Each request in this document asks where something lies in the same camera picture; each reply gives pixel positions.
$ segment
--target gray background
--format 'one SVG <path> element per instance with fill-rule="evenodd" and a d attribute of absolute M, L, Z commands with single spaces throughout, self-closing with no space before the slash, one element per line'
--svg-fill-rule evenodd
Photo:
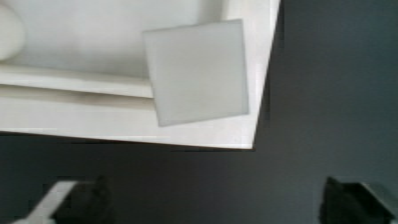
<path fill-rule="evenodd" d="M 120 224 L 317 223 L 328 175 L 398 195 L 398 1 L 285 0 L 278 25 L 255 151 L 3 134 L 0 223 L 99 174 Z"/>

